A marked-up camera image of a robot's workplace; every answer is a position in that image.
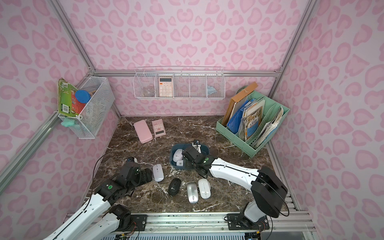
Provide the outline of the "clear item in shelf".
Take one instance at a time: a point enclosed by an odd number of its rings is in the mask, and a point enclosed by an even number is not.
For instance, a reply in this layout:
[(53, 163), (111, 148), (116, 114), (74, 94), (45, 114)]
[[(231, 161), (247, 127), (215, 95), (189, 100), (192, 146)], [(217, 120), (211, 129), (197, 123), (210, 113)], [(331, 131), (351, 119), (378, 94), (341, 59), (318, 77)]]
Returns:
[(156, 88), (155, 87), (145, 87), (142, 89), (142, 96), (145, 98), (154, 98), (156, 97)]

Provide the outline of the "blue folder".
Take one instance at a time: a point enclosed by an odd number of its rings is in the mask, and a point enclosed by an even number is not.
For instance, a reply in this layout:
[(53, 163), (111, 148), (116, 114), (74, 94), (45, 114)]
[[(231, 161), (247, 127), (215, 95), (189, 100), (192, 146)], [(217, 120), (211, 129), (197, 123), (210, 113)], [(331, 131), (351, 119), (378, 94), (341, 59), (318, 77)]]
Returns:
[(240, 107), (240, 109), (233, 115), (227, 124), (227, 128), (233, 133), (237, 134), (240, 128), (241, 119), (243, 117), (244, 110), (253, 102), (255, 99), (246, 100), (245, 103)]

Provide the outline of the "white slim computer mouse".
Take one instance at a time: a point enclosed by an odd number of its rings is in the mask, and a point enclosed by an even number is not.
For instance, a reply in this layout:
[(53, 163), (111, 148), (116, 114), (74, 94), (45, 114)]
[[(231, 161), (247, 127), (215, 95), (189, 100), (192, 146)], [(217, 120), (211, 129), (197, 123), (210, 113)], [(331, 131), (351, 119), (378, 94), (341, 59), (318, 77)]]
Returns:
[(161, 182), (164, 180), (164, 171), (161, 164), (156, 164), (152, 167), (152, 172), (155, 182)]

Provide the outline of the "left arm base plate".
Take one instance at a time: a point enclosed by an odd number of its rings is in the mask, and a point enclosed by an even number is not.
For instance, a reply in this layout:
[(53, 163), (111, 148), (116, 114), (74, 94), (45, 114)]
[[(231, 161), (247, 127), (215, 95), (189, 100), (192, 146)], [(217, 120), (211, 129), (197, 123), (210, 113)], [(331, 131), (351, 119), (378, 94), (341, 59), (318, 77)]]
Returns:
[(143, 232), (146, 229), (148, 215), (133, 214), (129, 217), (127, 232)]

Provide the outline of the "white boxy computer mouse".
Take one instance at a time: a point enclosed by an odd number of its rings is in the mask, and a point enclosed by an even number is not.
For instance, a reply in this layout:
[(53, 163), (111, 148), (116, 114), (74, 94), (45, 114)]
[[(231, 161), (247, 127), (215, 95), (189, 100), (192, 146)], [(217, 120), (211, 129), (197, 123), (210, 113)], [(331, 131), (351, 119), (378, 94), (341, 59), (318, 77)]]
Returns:
[(176, 162), (176, 166), (178, 166), (178, 167), (183, 167), (183, 166), (184, 166), (184, 161), (183, 161), (183, 160), (178, 160), (178, 161)]

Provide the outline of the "white mesh wall basket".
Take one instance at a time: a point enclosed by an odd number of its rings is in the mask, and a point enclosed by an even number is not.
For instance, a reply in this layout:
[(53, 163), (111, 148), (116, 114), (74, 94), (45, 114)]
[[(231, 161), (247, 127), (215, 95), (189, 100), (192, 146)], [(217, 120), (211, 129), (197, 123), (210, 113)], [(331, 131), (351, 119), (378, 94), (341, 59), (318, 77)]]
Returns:
[(79, 139), (95, 139), (115, 101), (115, 97), (107, 78), (90, 77), (81, 88), (77, 89), (89, 92), (91, 94), (90, 101), (87, 104), (79, 103), (74, 94), (73, 110), (77, 113), (77, 116), (66, 117), (59, 114), (59, 119), (62, 121), (63, 118), (77, 118), (81, 129), (69, 129)]

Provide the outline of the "magazines stack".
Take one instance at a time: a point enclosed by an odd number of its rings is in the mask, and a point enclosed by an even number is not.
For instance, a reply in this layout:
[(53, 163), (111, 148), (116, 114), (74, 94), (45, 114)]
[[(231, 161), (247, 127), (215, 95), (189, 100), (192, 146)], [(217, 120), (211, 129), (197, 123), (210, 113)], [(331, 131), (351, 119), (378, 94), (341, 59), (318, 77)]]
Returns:
[(242, 118), (238, 132), (241, 140), (248, 140), (256, 132), (262, 121), (264, 108), (264, 98), (251, 99), (242, 108)]

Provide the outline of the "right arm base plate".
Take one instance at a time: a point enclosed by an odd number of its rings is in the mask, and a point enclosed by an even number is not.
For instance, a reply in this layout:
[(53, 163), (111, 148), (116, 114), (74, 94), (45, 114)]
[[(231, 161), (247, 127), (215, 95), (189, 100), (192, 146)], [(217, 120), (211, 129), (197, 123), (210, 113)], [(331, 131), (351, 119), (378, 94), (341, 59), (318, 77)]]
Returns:
[(227, 214), (224, 220), (228, 224), (230, 231), (235, 230), (250, 230), (250, 231), (265, 231), (270, 229), (267, 216), (263, 216), (257, 222), (252, 222), (241, 214)]

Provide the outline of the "aluminium front rail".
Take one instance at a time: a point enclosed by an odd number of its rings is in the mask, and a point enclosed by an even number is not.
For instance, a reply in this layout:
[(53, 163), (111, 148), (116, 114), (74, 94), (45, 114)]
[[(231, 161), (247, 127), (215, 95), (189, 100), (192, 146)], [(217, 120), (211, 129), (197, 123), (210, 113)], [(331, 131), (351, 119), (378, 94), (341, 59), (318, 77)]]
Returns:
[(164, 237), (186, 236), (198, 237), (211, 235), (217, 237), (220, 235), (235, 235), (247, 233), (250, 238), (261, 236), (262, 232), (267, 234), (267, 239), (273, 240), (277, 232), (301, 232), (304, 237), (316, 236), (316, 228), (307, 211), (293, 211), (286, 216), (278, 218), (267, 217), (270, 225), (269, 230), (250, 231), (235, 230), (230, 231), (224, 217), (226, 212), (195, 212), (195, 213), (147, 213), (148, 215), (146, 229), (143, 232), (127, 232), (127, 230), (116, 230), (104, 237), (114, 235), (119, 239), (138, 240), (150, 237), (152, 235)]

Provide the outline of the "white rounded computer mouse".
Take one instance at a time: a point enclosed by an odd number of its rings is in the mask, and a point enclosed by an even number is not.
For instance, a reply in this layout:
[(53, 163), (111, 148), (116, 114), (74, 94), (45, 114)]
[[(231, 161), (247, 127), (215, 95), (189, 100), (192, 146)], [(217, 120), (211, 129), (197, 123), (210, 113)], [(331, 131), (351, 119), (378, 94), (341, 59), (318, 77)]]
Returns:
[(184, 158), (183, 149), (177, 149), (173, 155), (173, 161), (174, 162), (181, 161), (183, 160), (183, 158)]

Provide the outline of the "light blue item in shelf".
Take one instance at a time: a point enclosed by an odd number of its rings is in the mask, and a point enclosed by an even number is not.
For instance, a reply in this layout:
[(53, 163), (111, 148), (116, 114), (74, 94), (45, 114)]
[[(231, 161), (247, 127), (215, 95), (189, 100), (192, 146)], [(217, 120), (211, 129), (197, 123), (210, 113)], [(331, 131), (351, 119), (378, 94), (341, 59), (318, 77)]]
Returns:
[(216, 94), (218, 91), (213, 86), (207, 86), (207, 95), (213, 95)]

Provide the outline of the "blue round lid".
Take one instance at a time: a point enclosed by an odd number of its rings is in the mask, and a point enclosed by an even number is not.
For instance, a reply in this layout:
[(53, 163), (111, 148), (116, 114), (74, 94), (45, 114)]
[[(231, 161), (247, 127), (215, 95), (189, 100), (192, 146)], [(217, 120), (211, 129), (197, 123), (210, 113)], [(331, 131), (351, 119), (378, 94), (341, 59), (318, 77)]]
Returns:
[(91, 99), (91, 94), (85, 90), (75, 92), (75, 98), (79, 103), (87, 104)]

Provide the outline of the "mint green clip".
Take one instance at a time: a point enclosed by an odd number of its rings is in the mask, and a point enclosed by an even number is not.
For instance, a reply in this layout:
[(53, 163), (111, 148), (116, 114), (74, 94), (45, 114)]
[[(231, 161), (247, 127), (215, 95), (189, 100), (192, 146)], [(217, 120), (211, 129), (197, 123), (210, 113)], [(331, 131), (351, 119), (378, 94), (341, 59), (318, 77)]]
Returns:
[(71, 128), (74, 130), (80, 130), (81, 126), (77, 118), (63, 118), (61, 125), (65, 128)]

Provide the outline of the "black computer mouse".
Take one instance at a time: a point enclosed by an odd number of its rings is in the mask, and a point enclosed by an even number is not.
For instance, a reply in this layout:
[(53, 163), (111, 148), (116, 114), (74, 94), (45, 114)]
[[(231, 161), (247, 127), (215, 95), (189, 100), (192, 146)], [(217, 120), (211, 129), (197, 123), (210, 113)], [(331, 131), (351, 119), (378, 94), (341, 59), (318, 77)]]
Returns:
[(180, 191), (181, 183), (182, 181), (179, 178), (172, 179), (168, 188), (168, 194), (172, 197), (176, 196)]

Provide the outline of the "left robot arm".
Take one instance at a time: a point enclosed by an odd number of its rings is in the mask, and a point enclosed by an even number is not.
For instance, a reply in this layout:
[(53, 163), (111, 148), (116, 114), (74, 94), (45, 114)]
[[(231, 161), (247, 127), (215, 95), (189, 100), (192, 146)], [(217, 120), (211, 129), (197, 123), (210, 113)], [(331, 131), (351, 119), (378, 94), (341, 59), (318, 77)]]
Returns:
[(150, 183), (153, 171), (141, 169), (135, 162), (127, 162), (120, 172), (100, 184), (89, 200), (47, 240), (97, 240), (116, 230), (138, 229), (131, 212), (114, 204), (121, 198), (132, 196), (136, 187)]

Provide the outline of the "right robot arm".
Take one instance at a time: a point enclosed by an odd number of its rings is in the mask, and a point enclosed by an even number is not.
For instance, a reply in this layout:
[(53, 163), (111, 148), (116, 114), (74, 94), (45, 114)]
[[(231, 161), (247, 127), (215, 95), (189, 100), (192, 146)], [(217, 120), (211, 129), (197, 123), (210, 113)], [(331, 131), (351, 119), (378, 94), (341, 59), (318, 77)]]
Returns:
[(243, 216), (252, 223), (264, 216), (278, 218), (286, 204), (287, 187), (275, 172), (263, 166), (261, 169), (249, 169), (228, 163), (221, 158), (199, 153), (194, 147), (183, 150), (183, 156), (192, 164), (202, 177), (224, 179), (242, 186), (253, 194)]

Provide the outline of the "orange calculator in shelf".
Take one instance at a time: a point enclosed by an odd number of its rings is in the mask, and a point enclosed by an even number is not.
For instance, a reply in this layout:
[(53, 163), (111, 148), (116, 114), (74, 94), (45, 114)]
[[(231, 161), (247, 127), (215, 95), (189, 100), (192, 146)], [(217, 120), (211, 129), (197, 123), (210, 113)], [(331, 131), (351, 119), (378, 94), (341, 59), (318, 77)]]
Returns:
[(159, 77), (159, 97), (172, 98), (173, 86), (172, 77)]

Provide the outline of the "white papers bundle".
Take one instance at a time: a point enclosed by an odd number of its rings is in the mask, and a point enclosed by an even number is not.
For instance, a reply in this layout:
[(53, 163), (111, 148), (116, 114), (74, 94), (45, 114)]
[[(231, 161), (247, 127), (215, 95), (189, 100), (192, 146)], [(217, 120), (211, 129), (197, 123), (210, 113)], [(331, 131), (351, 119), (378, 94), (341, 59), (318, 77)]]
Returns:
[(258, 148), (268, 138), (268, 136), (278, 127), (283, 115), (284, 109), (279, 106), (278, 110), (273, 115), (273, 118), (264, 125), (257, 140), (253, 143), (253, 147)]

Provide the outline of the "brown envelope folder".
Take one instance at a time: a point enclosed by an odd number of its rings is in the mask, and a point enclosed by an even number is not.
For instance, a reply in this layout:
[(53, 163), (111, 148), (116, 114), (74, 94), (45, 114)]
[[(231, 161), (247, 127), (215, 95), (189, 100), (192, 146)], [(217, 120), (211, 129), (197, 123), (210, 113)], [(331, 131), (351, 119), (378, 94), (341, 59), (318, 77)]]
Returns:
[(226, 114), (223, 117), (222, 125), (224, 127), (227, 126), (231, 116), (233, 113), (235, 113), (235, 109), (238, 109), (236, 105), (241, 102), (243, 99), (245, 99), (250, 93), (252, 93), (256, 88), (258, 87), (258, 84), (256, 82), (251, 83), (249, 86), (244, 87), (240, 92), (238, 92), (235, 96), (233, 96), (230, 99), (229, 106), (227, 108)]

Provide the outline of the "green packaged card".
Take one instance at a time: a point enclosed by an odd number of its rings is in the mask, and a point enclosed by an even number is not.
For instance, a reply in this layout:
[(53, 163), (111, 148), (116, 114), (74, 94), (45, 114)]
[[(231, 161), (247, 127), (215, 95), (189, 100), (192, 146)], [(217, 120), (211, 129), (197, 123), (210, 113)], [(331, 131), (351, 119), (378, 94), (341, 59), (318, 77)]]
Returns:
[(73, 110), (73, 95), (78, 89), (63, 78), (58, 81), (58, 112), (66, 117), (76, 117)]

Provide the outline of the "silver computer mouse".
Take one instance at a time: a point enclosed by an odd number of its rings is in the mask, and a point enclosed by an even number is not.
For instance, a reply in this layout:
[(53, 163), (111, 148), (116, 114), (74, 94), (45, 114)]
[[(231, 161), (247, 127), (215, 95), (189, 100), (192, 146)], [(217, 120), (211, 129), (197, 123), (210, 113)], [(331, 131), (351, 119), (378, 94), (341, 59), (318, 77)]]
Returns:
[(199, 200), (198, 187), (196, 183), (188, 183), (187, 184), (187, 194), (188, 200), (191, 204), (195, 204)]

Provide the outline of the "pink calculator on table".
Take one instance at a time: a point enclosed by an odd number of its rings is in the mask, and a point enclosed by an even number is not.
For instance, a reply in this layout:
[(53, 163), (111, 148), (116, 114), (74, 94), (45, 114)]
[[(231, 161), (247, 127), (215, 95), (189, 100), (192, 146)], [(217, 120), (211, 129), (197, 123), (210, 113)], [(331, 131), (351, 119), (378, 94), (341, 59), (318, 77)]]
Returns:
[(164, 123), (162, 119), (152, 121), (155, 138), (159, 138), (166, 135)]

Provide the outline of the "green file organizer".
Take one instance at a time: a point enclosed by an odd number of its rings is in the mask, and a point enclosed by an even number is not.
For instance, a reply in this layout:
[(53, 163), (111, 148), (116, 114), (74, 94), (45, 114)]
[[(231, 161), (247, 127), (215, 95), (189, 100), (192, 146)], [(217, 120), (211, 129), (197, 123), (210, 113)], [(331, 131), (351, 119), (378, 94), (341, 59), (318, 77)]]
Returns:
[(244, 141), (239, 134), (232, 133), (229, 128), (222, 125), (223, 119), (217, 121), (216, 130), (252, 158), (272, 139), (290, 109), (256, 91), (248, 95), (247, 99), (265, 101), (263, 119), (255, 133)]

